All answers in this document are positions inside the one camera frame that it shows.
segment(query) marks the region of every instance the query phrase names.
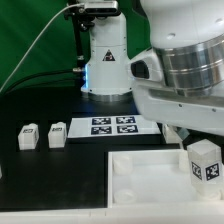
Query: black cable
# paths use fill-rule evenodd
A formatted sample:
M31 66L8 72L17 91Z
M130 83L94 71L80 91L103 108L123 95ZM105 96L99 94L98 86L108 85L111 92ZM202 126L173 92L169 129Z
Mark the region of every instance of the black cable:
M11 92L16 86L18 86L21 83L26 82L30 79L34 79L34 78L42 77L42 76L48 76L48 75L60 75L60 74L65 74L65 73L73 73L73 69L51 71L51 72L42 72L42 73L37 73L37 74L34 74L34 75L27 76L25 78L22 78L22 79L18 80L17 82L14 82L11 86L9 86L6 89L6 91L4 92L3 95L6 95L7 93Z
M75 80L76 80L75 78L59 79L59 80L54 80L54 81L50 81L50 82L41 82L41 83L38 83L38 84L28 85L28 86L25 86L24 88L30 88L30 87L42 86L42 85L49 85L49 84L53 84L53 83L57 83L57 82L64 82L64 81L75 81Z

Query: white cable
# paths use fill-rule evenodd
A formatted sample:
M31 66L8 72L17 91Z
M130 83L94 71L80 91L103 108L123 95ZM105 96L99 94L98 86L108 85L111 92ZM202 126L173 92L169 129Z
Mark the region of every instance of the white cable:
M70 9L70 8L75 8L75 7L79 7L79 6L83 6L84 4L75 4L75 5L70 5L65 7L64 9L62 9L60 12L58 12L49 22L48 24L44 27L44 29L40 32L40 34L37 36L37 38L34 40L34 42L31 44L31 46L29 47L29 49L27 50L27 52L24 54L24 56L22 57L22 59L20 60L20 62L17 64L17 66L15 67L15 69L12 71L12 73L9 75L9 77L5 80L5 82L3 83L1 89L0 89L0 95L4 89L4 87L7 85L7 83L9 82L9 80L14 76L14 74L17 72L17 70L19 69L19 67L21 66L21 64L23 63L23 61L26 59L27 55L30 53L30 51L33 49L34 45L37 43L37 41L40 39L40 37L43 35L43 33L47 30L47 28L51 25L51 23L64 11Z

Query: cable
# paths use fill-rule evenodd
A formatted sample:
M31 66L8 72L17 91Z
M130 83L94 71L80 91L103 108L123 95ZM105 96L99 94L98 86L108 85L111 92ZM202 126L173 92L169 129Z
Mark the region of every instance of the cable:
M75 4L75 5L70 5L65 7L64 9L62 9L61 11L59 11L48 23L47 25L44 27L44 29L40 32L40 34L36 37L36 39L34 40L34 42L31 44L31 46L29 47L29 49L26 51L26 53L24 54L24 56L22 57L22 59L20 60L20 62L17 64L17 66L15 67L15 69L12 71L12 73L9 75L9 77L5 80L5 82L3 83L1 89L0 89L0 95L4 89L4 87L7 85L7 83L9 82L9 80L14 76L14 74L17 72L17 70L19 69L20 65L23 63L23 61L26 59L27 55L30 53L30 51L33 49L34 45L37 43L37 41L41 38L41 36L43 35L43 33L47 30L47 28L51 25L51 23L64 11L70 9L70 8L75 8L75 7L79 7L84 5L83 3L81 4Z
M38 78L38 77L41 77L41 76L60 75L60 74L65 74L65 73L73 73L73 70L72 69L66 69L66 70L60 70L60 71L42 72L42 73L37 73L37 74L34 74L34 75L30 75L28 77L24 77L24 78L18 80L17 82L14 82L11 86L9 86L6 89L6 91L5 91L5 93L3 95L13 91L13 89L16 86L18 86L21 83L26 82L26 81L28 81L30 79Z
M42 85L49 85L49 84L53 84L53 83L57 83L57 82L64 82L64 81L75 81L75 80L76 80L75 78L59 79L59 80L54 80L54 81L50 81L50 82L42 82L42 83L38 83L38 84L34 84L34 85L28 85L25 88L30 88L30 87L35 87L35 86L42 86Z

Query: metal cylinder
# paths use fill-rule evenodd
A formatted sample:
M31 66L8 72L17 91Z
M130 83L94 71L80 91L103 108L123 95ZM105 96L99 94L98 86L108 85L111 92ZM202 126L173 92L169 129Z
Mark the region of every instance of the metal cylinder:
M155 49L165 82L177 94L208 96L224 80L224 35L210 41L173 49Z

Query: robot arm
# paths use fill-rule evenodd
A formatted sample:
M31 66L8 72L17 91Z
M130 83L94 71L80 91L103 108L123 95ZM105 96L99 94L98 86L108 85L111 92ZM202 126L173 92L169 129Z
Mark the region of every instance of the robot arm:
M224 135L223 0L139 0L152 49L128 65L147 119Z

